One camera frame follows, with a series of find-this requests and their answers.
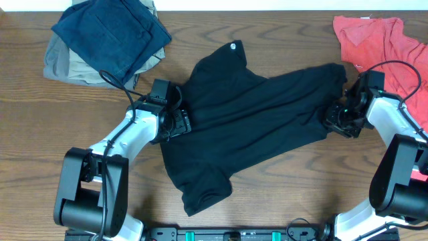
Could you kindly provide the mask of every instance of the red t-shirt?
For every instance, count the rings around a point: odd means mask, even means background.
[[[406,101],[412,117],[428,130],[428,47],[403,34],[403,21],[335,17],[334,31],[342,45],[342,60],[354,64],[359,72],[387,60],[412,64],[422,76],[422,86]],[[412,69],[403,64],[385,64],[375,68],[385,73],[385,90],[402,98],[418,84]]]

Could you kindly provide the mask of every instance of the clothing pile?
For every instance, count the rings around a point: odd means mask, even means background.
[[[133,89],[171,41],[151,0],[74,0],[52,30],[43,75],[86,86],[113,88],[98,74],[106,70]]]

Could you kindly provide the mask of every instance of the wire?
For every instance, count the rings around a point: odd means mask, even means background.
[[[115,78],[111,73],[109,73],[109,72],[107,72],[107,71],[105,71],[105,70],[100,70],[100,72],[99,72],[99,74],[101,73],[101,71],[103,71],[103,73],[107,73],[109,76],[112,76],[113,78]],[[111,82],[111,81],[109,81],[107,78],[105,78],[104,76],[101,76],[101,78],[105,81],[105,82],[107,82],[108,84],[110,84],[110,85],[112,85],[112,86],[114,86],[114,87],[116,87],[116,88],[118,88],[119,90],[123,90],[123,91],[125,91],[126,90],[126,88],[125,88],[125,85],[123,85],[117,78],[115,78],[115,81],[117,81],[118,83],[120,83],[121,85],[119,86],[119,85],[117,85],[117,84],[115,84],[115,83],[113,83],[113,82]],[[136,91],[132,91],[132,90],[127,90],[129,93],[132,93],[132,94],[136,94],[136,95],[138,95],[138,96],[141,96],[141,97],[143,97],[143,98],[146,98],[146,96],[145,95],[143,95],[143,94],[140,94],[140,93],[138,93],[138,92],[136,92]]]
[[[340,114],[342,114],[342,112],[343,112],[344,109],[346,109],[346,107],[342,107],[339,110],[339,113],[337,114],[337,122],[338,122],[338,124],[339,124],[340,127],[342,126],[342,121],[340,120]]]
[[[397,227],[397,228],[404,228],[407,230],[414,230],[414,231],[419,231],[419,230],[426,230],[428,229],[428,224],[424,225],[424,226],[407,226],[407,225],[402,225],[402,224],[396,224],[394,222],[389,222],[389,223],[385,223],[382,226],[380,226],[379,228],[376,228],[364,235],[359,236],[355,241],[360,241],[363,238],[367,238],[369,236],[372,236],[373,234],[376,234],[384,229],[389,229],[391,226]]]
[[[129,120],[128,124],[126,124],[120,131],[118,131],[109,141],[107,141],[107,146],[104,150],[104,154],[102,156],[101,162],[102,162],[102,168],[101,168],[101,179],[102,179],[102,221],[101,221],[101,230],[100,233],[98,235],[98,240],[102,240],[104,237],[104,233],[106,231],[106,220],[107,220],[107,163],[106,163],[106,157],[108,155],[109,150],[113,147],[113,144],[115,142],[115,140],[135,121],[135,115],[136,115],[136,110],[135,110],[135,103],[130,95],[130,90],[127,90],[125,88],[125,86],[121,83],[121,81],[119,81],[116,77],[114,77],[111,73],[105,71],[105,70],[100,70],[99,74],[101,76],[101,78],[125,91],[127,97],[129,98],[129,102],[131,103],[131,108],[132,108],[132,117]],[[118,83],[120,85],[120,87],[118,87],[117,85],[115,85],[114,83],[112,83],[111,81],[109,81],[106,77],[104,77],[104,74],[107,74],[109,77],[111,77],[111,79],[113,79],[116,83]],[[134,92],[134,94],[137,94],[139,96],[145,97],[139,93]]]
[[[288,226],[287,226],[287,228],[286,228],[286,234],[287,234],[287,237],[290,239],[290,240],[292,240],[292,241],[297,241],[295,238],[293,238],[292,237],[292,235],[288,232],[288,230],[290,229],[290,226],[294,223],[294,222],[296,222],[296,221],[304,221],[304,222],[306,222],[307,224],[309,224],[310,225],[310,223],[306,220],[306,219],[304,219],[304,218],[296,218],[296,219],[294,219],[294,220],[292,220],[291,222],[290,222],[290,224],[288,224]],[[313,239],[311,239],[311,240],[308,240],[308,241],[313,241],[313,240],[316,240],[316,237],[318,237],[318,231],[315,229],[315,228],[313,228],[313,227],[310,227],[311,229],[313,229],[313,231],[315,231],[315,238],[313,238]]]
[[[378,66],[381,66],[383,64],[390,64],[390,63],[404,64],[404,65],[410,67],[416,73],[416,75],[417,75],[417,81],[418,81],[417,87],[408,96],[406,96],[404,99],[400,100],[400,103],[399,103],[399,112],[406,119],[406,121],[414,128],[414,130],[416,131],[416,133],[418,133],[428,143],[428,137],[423,133],[423,129],[419,128],[413,122],[413,120],[405,112],[405,107],[403,107],[403,104],[406,102],[406,100],[408,100],[410,97],[412,97],[420,89],[420,87],[422,85],[422,77],[421,77],[421,74],[419,73],[419,71],[417,71],[417,69],[413,65],[411,65],[411,64],[409,64],[407,62],[404,62],[404,61],[401,61],[401,60],[388,60],[388,61],[385,61],[385,62],[381,62],[379,64],[375,64],[374,66],[372,66],[368,70],[366,70],[366,72],[368,72],[368,71],[370,71],[370,70],[372,70],[372,69],[374,69],[374,68],[376,68]]]

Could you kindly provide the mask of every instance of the wood grain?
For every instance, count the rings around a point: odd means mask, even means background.
[[[198,60],[233,39],[243,40],[248,68],[262,76],[343,64],[333,17],[370,14],[401,17],[405,34],[428,42],[427,12],[160,12],[173,42],[137,90],[148,92],[155,78],[185,82]],[[43,78],[49,29],[60,15],[6,13],[0,21],[0,240],[64,239],[65,228],[52,218],[64,154],[98,142],[128,106],[121,91]],[[350,86],[356,70],[345,66]],[[285,226],[297,217],[321,222],[368,195],[384,152],[376,131],[354,140],[331,134],[237,173],[231,197],[189,218],[159,146],[150,145],[130,172],[128,212],[148,224],[182,227]],[[402,240],[428,239],[428,232],[401,234]]]

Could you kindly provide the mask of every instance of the white wall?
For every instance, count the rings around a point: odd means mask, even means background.
[[[72,0],[0,0],[4,11],[63,11]],[[159,11],[428,10],[428,0],[154,0]]]

